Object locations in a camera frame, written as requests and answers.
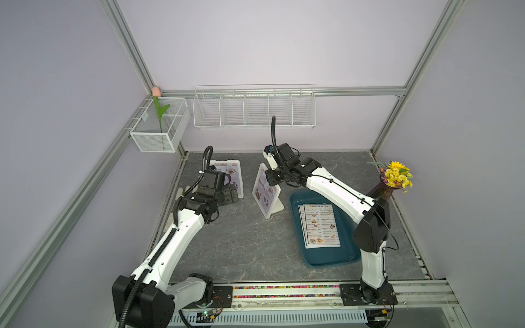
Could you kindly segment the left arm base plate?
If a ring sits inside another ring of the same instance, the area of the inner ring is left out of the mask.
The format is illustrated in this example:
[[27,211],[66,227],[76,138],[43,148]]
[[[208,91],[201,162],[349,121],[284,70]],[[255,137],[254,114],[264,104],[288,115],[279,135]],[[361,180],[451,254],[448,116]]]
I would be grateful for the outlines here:
[[206,291],[201,300],[190,303],[184,309],[197,308],[231,308],[233,287],[231,285],[214,285],[212,291]]

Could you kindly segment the white green work glove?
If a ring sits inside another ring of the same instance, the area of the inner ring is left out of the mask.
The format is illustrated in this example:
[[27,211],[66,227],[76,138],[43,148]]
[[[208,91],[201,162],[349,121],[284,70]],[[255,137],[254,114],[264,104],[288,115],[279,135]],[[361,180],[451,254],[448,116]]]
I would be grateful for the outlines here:
[[173,204],[176,204],[178,199],[184,194],[185,189],[183,187],[179,187],[176,190],[175,196],[174,196],[174,202]]

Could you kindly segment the pink artificial tulip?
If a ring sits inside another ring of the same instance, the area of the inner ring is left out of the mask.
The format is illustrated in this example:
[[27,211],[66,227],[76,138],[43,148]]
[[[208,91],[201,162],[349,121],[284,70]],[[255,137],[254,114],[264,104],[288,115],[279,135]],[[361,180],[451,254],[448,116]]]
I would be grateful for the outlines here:
[[154,105],[155,105],[156,110],[157,110],[157,119],[158,119],[158,122],[159,122],[160,133],[163,133],[164,129],[163,129],[163,126],[162,126],[162,118],[163,118],[165,112],[167,112],[167,110],[170,108],[170,104],[162,105],[160,103],[159,98],[161,97],[161,90],[157,86],[154,86],[152,88],[152,96],[153,96]]

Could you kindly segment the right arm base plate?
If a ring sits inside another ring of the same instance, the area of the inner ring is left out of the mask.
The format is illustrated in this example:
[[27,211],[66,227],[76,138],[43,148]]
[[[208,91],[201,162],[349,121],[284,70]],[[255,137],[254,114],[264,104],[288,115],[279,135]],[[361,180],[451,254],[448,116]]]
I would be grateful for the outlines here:
[[378,289],[361,283],[341,284],[340,297],[344,306],[396,306],[398,304],[393,286],[389,282],[384,282]]

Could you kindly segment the yellow flower bouquet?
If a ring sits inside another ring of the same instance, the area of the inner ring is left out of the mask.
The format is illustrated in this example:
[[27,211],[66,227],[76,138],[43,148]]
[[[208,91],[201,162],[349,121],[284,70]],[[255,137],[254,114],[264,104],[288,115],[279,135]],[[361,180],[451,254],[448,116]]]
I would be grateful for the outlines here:
[[391,187],[397,188],[397,190],[403,190],[406,193],[413,187],[413,175],[410,169],[404,164],[398,161],[391,161],[388,163],[371,162],[379,173],[380,181],[385,182]]

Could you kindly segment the dim sum menu sheet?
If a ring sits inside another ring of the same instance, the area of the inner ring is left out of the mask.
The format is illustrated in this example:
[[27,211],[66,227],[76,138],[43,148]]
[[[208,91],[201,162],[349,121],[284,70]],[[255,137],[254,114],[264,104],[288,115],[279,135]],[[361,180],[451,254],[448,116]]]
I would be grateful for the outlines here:
[[340,247],[339,232],[331,204],[298,206],[305,248]]

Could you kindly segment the white mesh wall basket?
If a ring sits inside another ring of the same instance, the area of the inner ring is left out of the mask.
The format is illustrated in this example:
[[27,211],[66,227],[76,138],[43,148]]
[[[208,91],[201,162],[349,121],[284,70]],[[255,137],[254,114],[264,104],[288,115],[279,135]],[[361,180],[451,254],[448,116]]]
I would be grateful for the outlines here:
[[176,153],[190,117],[185,98],[153,97],[130,136],[142,153]]

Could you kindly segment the teal plastic tray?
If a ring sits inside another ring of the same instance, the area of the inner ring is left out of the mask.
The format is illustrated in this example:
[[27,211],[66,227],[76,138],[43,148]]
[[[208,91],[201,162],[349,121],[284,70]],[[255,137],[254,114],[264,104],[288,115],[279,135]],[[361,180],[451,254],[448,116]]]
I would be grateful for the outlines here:
[[344,211],[307,189],[293,193],[289,202],[299,249],[309,267],[360,262],[360,249],[352,240],[354,223]]

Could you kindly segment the red special menu sheet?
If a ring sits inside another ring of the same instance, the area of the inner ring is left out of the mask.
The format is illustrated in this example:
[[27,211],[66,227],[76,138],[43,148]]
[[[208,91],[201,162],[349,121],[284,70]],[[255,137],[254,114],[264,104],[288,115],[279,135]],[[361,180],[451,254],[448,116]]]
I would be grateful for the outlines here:
[[276,197],[276,190],[269,185],[266,177],[267,167],[260,164],[258,173],[252,190],[252,195],[265,217],[271,214],[272,206]]

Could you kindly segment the dark purple vase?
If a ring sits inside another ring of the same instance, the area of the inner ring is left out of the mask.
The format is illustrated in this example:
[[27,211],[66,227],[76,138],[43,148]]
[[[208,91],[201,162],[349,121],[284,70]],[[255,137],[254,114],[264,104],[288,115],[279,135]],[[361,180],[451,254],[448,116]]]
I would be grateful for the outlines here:
[[392,194],[397,190],[395,187],[391,187],[388,184],[386,184],[383,181],[380,181],[376,184],[370,190],[366,193],[367,196],[374,198],[374,199],[383,199],[383,200],[389,200],[392,197]]

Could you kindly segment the white ventilation grille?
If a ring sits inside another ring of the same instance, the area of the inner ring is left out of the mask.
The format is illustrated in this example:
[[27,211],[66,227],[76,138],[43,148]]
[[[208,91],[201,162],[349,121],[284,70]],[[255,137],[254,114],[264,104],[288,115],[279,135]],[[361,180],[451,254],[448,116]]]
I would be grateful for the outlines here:
[[193,327],[266,327],[285,326],[299,327],[327,324],[366,324],[368,318],[365,310],[271,310],[271,311],[223,311],[217,318],[209,322],[197,321],[198,314],[203,311],[183,312],[185,318]]

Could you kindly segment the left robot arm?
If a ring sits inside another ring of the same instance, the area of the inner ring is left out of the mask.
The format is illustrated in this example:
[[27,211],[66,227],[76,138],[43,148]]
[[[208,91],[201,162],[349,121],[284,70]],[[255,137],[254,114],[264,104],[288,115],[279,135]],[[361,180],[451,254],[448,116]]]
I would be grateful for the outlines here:
[[213,278],[192,273],[176,283],[170,279],[191,240],[206,224],[219,216],[221,206],[237,202],[229,174],[211,164],[213,147],[202,156],[200,175],[175,202],[173,223],[168,231],[129,276],[119,276],[112,286],[113,306],[119,327],[167,327],[173,315],[194,304],[213,304]]

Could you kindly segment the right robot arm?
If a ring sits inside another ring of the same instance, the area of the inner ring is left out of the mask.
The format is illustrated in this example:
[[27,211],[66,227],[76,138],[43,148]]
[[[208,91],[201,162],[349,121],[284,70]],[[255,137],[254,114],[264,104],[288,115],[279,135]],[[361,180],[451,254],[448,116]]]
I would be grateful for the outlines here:
[[266,173],[273,187],[285,183],[314,191],[346,213],[357,225],[353,240],[361,252],[360,296],[367,304],[387,301],[394,295],[385,268],[385,248],[392,235],[388,202],[361,194],[310,157],[300,158],[287,143],[277,145],[276,116],[271,119],[272,144],[263,151],[270,168]]

